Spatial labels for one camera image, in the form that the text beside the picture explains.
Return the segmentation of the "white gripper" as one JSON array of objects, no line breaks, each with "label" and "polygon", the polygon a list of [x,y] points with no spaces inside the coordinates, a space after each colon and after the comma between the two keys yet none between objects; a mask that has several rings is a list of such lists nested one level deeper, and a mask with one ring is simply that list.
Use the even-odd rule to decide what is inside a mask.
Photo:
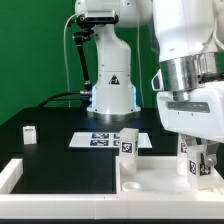
[{"label": "white gripper", "polygon": [[201,145],[200,138],[207,139],[203,141],[204,162],[208,167],[215,166],[218,142],[224,143],[224,81],[209,82],[203,88],[194,89],[189,93],[190,100],[185,102],[175,102],[173,94],[164,90],[160,71],[151,84],[157,91],[157,107],[164,129],[189,135],[185,140],[188,147]]}]

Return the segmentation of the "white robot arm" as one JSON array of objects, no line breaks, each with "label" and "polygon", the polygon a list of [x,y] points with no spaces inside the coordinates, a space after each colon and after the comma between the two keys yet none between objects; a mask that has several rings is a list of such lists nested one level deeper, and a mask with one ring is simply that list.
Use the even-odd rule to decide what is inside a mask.
[{"label": "white robot arm", "polygon": [[204,164],[214,166],[224,143],[224,71],[218,65],[223,8],[223,0],[77,0],[78,25],[85,37],[94,37],[98,56],[88,111],[110,117],[139,110],[130,82],[131,50],[114,27],[151,22],[160,64],[152,85],[163,127],[187,140],[199,138]]}]

